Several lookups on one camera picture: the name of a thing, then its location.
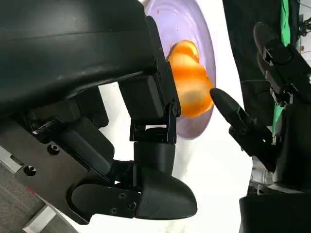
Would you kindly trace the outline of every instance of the metal bracket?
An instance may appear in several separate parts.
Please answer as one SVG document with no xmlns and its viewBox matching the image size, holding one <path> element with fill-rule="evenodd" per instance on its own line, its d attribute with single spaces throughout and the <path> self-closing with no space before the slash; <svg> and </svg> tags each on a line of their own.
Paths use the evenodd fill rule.
<svg viewBox="0 0 311 233">
<path fill-rule="evenodd" d="M 24 164 L 14 175 L 18 181 L 77 223 L 88 224 L 90 216 L 80 217 L 66 198 L 68 190 L 87 174 L 81 164 L 56 143 L 40 143 L 13 120 L 0 122 L 0 146 Z M 58 153 L 50 154 L 48 148 L 56 148 Z"/>
</svg>

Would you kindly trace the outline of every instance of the white surface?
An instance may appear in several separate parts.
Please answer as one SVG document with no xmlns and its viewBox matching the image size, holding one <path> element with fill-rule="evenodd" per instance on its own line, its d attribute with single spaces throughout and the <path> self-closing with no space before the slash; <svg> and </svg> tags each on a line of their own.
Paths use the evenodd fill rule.
<svg viewBox="0 0 311 233">
<path fill-rule="evenodd" d="M 214 46 L 216 85 L 242 105 L 240 80 L 227 33 L 223 2 L 197 1 Z M 102 86 L 101 93 L 110 120 L 102 132 L 115 146 L 115 159 L 131 160 L 133 143 L 128 141 L 130 118 L 118 85 Z M 241 152 L 228 129 L 229 124 L 215 108 L 207 130 L 199 138 L 194 141 L 178 139 L 173 175 L 193 190 L 198 202 L 196 216 L 177 221 L 147 221 L 95 215 L 87 226 L 73 225 L 81 233 L 239 232 L 239 198 L 246 195 L 252 160 Z"/>
<path fill-rule="evenodd" d="M 311 7 L 311 0 L 301 0 L 300 2 L 304 5 Z M 306 6 L 300 5 L 299 14 L 303 15 L 304 20 L 307 20 L 311 17 L 311 9 Z M 302 51 L 302 53 L 306 51 L 311 51 L 311 33 L 307 34 L 307 36 L 305 37 L 301 37 L 300 40 L 301 45 L 304 46 L 304 51 Z M 307 61 L 309 66 L 311 66 L 311 52 L 303 53 L 302 56 Z"/>
<path fill-rule="evenodd" d="M 44 206 L 23 228 L 26 233 L 40 233 L 55 217 L 56 213 L 49 206 Z"/>
</svg>

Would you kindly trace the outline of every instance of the screw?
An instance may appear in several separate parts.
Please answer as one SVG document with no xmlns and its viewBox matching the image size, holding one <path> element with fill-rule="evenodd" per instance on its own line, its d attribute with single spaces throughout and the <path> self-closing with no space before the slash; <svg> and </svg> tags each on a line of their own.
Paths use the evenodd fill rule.
<svg viewBox="0 0 311 233">
<path fill-rule="evenodd" d="M 125 193 L 120 193 L 119 195 L 119 199 L 125 199 L 126 198 L 126 194 Z"/>
<path fill-rule="evenodd" d="M 111 215 L 116 215 L 118 210 L 116 208 L 111 208 L 111 210 L 109 212 Z"/>
<path fill-rule="evenodd" d="M 50 155 L 58 155 L 59 152 L 60 152 L 60 149 L 57 145 L 51 144 L 48 146 L 48 153 L 50 153 Z"/>
<path fill-rule="evenodd" d="M 127 208 L 129 210 L 135 210 L 136 209 L 136 203 L 135 202 L 131 202 L 127 205 Z"/>
<path fill-rule="evenodd" d="M 27 176 L 34 176 L 36 174 L 36 169 L 33 166 L 24 167 L 24 172 Z"/>
</svg>

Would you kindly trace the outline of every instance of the orange object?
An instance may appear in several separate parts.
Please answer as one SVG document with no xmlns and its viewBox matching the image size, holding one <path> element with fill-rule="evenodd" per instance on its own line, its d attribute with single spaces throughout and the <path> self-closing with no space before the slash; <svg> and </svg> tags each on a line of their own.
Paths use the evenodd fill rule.
<svg viewBox="0 0 311 233">
<path fill-rule="evenodd" d="M 195 118 L 213 106 L 209 94 L 213 87 L 205 68 L 199 63 L 199 51 L 194 43 L 181 41 L 173 48 L 169 62 L 181 104 L 181 113 Z"/>
<path fill-rule="evenodd" d="M 189 40 L 182 40 L 177 43 L 174 46 L 170 57 L 174 56 L 175 53 L 188 55 L 193 58 L 197 63 L 199 63 L 199 50 L 197 49 L 196 45 Z"/>
</svg>

